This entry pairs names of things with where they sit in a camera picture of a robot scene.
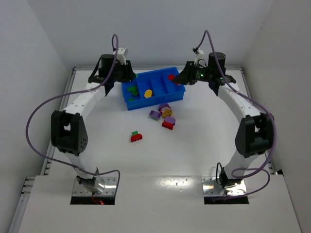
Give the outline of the red rectangular lego brick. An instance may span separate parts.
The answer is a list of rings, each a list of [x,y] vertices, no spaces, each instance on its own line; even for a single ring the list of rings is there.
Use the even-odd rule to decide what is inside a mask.
[[[179,83],[176,83],[176,82],[173,81],[174,78],[175,78],[174,75],[172,75],[172,74],[169,74],[169,75],[168,75],[168,80],[169,80],[170,82],[172,82],[172,83],[175,84],[175,85],[180,85]]]

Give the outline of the yellow rounded lego block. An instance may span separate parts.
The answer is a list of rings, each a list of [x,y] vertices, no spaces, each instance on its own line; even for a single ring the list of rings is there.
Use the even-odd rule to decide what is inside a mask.
[[[151,98],[153,96],[153,91],[151,89],[147,89],[145,92],[144,92],[144,97],[147,99],[147,98]]]

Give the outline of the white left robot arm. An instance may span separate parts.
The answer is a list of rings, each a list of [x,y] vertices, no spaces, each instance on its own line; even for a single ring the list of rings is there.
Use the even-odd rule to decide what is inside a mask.
[[[104,54],[79,96],[63,110],[52,113],[52,145],[68,157],[79,184],[93,194],[103,192],[104,183],[98,168],[84,152],[88,144],[85,120],[96,104],[107,96],[115,82],[127,83],[135,77],[123,49]]]

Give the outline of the green rectangular lego brick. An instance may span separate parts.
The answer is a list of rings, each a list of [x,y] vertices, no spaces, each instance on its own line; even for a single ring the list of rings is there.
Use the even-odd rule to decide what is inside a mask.
[[[138,87],[136,85],[128,87],[127,91],[133,96],[137,96],[139,94]]]

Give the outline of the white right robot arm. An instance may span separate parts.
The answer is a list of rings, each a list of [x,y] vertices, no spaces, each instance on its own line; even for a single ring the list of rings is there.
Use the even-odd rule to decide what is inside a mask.
[[[222,188],[238,184],[246,178],[245,172],[258,155],[274,152],[276,146],[276,125],[273,116],[248,96],[240,92],[236,80],[225,74],[225,55],[210,53],[208,63],[201,65],[204,52],[194,49],[194,61],[188,61],[172,82],[194,85],[207,82],[209,88],[226,103],[236,117],[239,127],[235,137],[236,151],[230,162],[216,174],[216,181]]]

